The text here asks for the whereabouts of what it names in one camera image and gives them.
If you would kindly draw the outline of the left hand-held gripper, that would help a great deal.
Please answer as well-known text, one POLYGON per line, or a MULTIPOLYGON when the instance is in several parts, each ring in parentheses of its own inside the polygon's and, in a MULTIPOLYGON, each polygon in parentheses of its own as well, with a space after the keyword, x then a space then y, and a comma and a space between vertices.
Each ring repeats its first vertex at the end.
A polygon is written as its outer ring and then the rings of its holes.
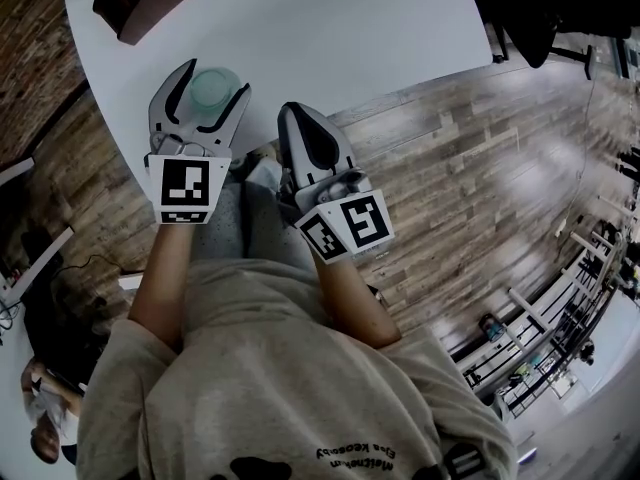
POLYGON ((150 178, 150 200, 156 222, 166 225, 209 222, 231 164, 230 147, 251 99, 244 84, 231 97, 213 125, 198 126, 197 133, 214 145, 184 141, 178 133, 192 117, 185 94, 193 78, 196 59, 176 68, 161 84, 148 108, 151 152, 145 157, 150 178))

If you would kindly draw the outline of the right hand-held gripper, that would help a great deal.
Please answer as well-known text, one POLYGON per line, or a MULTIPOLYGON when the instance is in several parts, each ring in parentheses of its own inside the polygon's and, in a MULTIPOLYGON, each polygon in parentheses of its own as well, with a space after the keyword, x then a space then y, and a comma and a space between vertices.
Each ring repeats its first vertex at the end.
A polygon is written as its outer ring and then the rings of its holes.
POLYGON ((302 212, 295 227, 323 263, 362 254, 395 237, 382 191, 353 168, 351 143, 333 122, 308 105, 287 102, 277 124, 294 185, 308 186, 295 194, 302 212), (325 179, 332 173, 337 175, 325 179))

